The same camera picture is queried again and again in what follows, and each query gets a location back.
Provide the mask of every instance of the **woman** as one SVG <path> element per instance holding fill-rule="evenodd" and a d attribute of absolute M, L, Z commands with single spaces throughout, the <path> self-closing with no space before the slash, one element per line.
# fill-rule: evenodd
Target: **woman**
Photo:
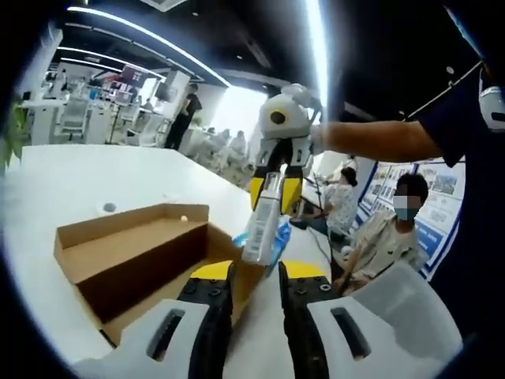
<path fill-rule="evenodd" d="M 339 182 L 335 184 L 335 191 L 324 204 L 324 209 L 304 214 L 300 219 L 291 219 L 291 225 L 300 229 L 311 227 L 331 239 L 340 239 L 350 229 L 357 214 L 357 198 L 354 195 L 356 171 L 346 167 L 340 172 Z"/>

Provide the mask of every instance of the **forearm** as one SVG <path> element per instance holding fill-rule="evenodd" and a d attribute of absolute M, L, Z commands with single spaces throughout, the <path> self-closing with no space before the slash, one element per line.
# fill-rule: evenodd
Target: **forearm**
<path fill-rule="evenodd" d="M 349 259 L 347 260 L 347 265 L 343 274 L 344 278 L 352 275 L 354 268 L 356 267 L 357 261 L 360 258 L 360 255 L 361 255 L 361 249 L 359 247 L 356 247 L 354 251 L 350 254 Z"/>
<path fill-rule="evenodd" d="M 413 162 L 440 156 L 432 145 L 427 145 L 419 122 L 330 122 L 325 134 L 330 150 L 383 162 Z"/>

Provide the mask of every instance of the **white shirt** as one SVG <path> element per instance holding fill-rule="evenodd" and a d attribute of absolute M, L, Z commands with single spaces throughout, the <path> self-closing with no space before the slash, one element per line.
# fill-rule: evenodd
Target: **white shirt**
<path fill-rule="evenodd" d="M 353 168 L 356 171 L 357 174 L 357 162 L 355 159 L 348 159 L 342 161 L 337 169 L 333 171 L 333 174 L 330 178 L 330 180 L 339 180 L 340 179 L 340 171 L 342 171 L 343 168 L 350 167 Z"/>
<path fill-rule="evenodd" d="M 230 148 L 232 148 L 237 154 L 245 154 L 245 138 L 235 137 L 230 142 Z"/>
<path fill-rule="evenodd" d="M 399 260 L 419 271 L 428 260 L 426 253 L 419 248 L 415 228 L 408 233 L 396 230 L 394 211 L 374 213 L 356 232 L 355 238 L 355 246 L 361 245 L 362 250 L 354 277 L 374 278 Z"/>
<path fill-rule="evenodd" d="M 357 199 L 353 187 L 349 184 L 336 184 L 328 201 L 333 207 L 327 217 L 328 228 L 337 234 L 347 232 L 357 214 Z"/>

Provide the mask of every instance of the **desk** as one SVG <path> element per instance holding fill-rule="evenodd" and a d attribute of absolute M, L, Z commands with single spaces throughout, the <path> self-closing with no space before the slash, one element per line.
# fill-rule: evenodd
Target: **desk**
<path fill-rule="evenodd" d="M 68 99 L 40 99 L 40 100 L 25 100 L 21 103 L 21 108 L 35 107 L 63 107 L 68 103 Z"/>
<path fill-rule="evenodd" d="M 95 218 L 99 207 L 109 201 L 122 212 L 167 197 L 210 205 L 210 221 L 232 236 L 243 232 L 251 215 L 244 190 L 182 154 L 161 148 L 27 147 L 22 164 L 12 162 L 6 172 L 4 190 L 6 259 L 40 330 L 70 363 L 101 357 L 111 349 L 54 259 L 57 226 Z M 293 228 L 283 258 L 312 262 L 329 278 L 328 258 L 314 238 Z M 317 238 L 325 248 L 326 238 L 319 234 Z M 253 292 L 250 307 L 234 331 L 224 377 L 293 378 L 282 321 L 279 274 L 274 270 Z"/>

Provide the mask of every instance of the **plant leaf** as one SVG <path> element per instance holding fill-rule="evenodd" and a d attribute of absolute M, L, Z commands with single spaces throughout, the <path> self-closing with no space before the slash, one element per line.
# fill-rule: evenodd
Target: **plant leaf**
<path fill-rule="evenodd" d="M 6 141 L 5 139 L 3 140 L 3 164 L 4 167 L 8 167 L 10 165 L 10 159 L 13 156 L 13 148 L 10 146 L 10 143 Z"/>

